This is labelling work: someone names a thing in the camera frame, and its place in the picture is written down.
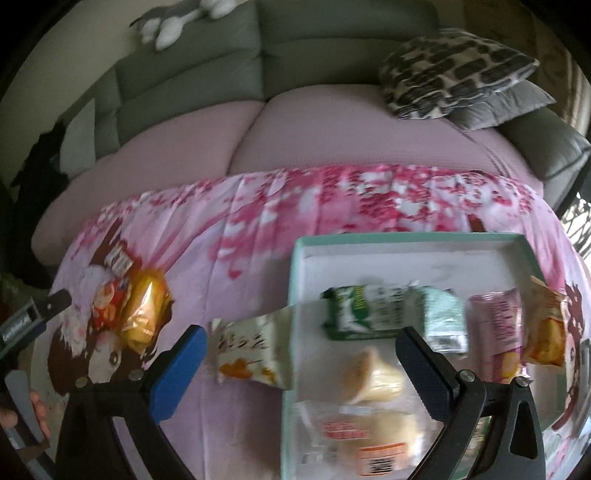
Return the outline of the person's left hand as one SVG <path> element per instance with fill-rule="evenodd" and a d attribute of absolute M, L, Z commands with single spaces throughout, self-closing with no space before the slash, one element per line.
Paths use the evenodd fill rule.
<path fill-rule="evenodd" d="M 49 417 L 49 409 L 47 405 L 42 400 L 39 393 L 35 390 L 31 390 L 29 393 L 30 396 L 30 405 L 32 411 L 34 412 L 34 418 L 38 424 L 40 431 L 42 432 L 43 436 L 46 439 L 51 438 L 51 432 L 48 423 Z M 31 420 L 33 418 L 31 415 L 27 417 L 27 420 Z M 1 400 L 1 426 L 3 428 L 14 428 L 18 425 L 20 419 L 23 419 L 23 416 L 19 416 L 18 413 L 8 407 L 8 404 L 4 399 Z"/>

